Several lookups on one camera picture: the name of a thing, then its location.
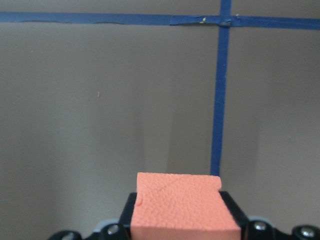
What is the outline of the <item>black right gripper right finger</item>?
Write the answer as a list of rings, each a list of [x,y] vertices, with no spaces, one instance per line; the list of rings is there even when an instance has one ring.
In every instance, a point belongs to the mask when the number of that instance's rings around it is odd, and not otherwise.
[[[266,220],[249,218],[227,191],[220,191],[219,194],[240,227],[242,240],[318,240],[320,238],[320,228],[314,225],[297,225],[293,227],[291,233],[284,233]]]

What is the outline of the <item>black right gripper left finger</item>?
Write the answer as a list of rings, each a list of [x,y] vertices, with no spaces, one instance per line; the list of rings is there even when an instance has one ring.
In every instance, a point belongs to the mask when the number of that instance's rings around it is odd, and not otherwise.
[[[62,230],[51,236],[52,240],[130,240],[131,220],[136,203],[137,193],[129,194],[120,218],[116,222],[99,223],[91,235],[83,238],[74,230]]]

